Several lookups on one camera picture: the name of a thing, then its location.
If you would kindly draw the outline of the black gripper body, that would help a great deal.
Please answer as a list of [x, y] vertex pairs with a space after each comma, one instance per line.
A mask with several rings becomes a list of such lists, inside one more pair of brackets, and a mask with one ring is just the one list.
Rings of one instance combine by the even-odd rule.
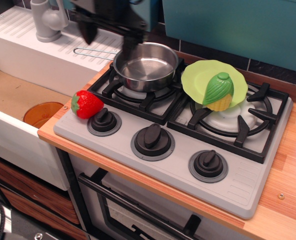
[[147, 30], [146, 22], [131, 8], [130, 0], [72, 0], [75, 19], [94, 19], [98, 29], [118, 34], [119, 30]]

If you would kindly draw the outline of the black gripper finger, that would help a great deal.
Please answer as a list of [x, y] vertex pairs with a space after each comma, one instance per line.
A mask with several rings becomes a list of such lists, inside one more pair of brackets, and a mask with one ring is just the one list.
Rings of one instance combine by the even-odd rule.
[[123, 36], [123, 44], [122, 44], [122, 57], [124, 60], [128, 60], [137, 45], [142, 44], [146, 37], [145, 30], [119, 30], [118, 34]]
[[90, 45], [98, 34], [98, 25], [96, 21], [92, 18], [79, 19], [77, 23], [84, 41]]

